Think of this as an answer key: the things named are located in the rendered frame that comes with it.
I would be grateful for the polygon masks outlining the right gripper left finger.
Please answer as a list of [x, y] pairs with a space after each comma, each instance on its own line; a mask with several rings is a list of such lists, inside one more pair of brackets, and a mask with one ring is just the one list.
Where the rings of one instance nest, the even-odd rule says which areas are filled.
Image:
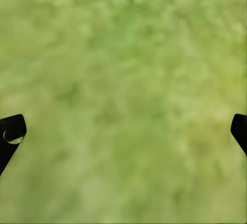
[[0, 119], [0, 176], [26, 133], [22, 114]]

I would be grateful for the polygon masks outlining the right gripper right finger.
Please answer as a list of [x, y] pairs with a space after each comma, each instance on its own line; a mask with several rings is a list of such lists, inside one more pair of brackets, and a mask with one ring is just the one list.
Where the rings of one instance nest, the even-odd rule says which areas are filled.
[[247, 115], [235, 114], [231, 133], [247, 155]]

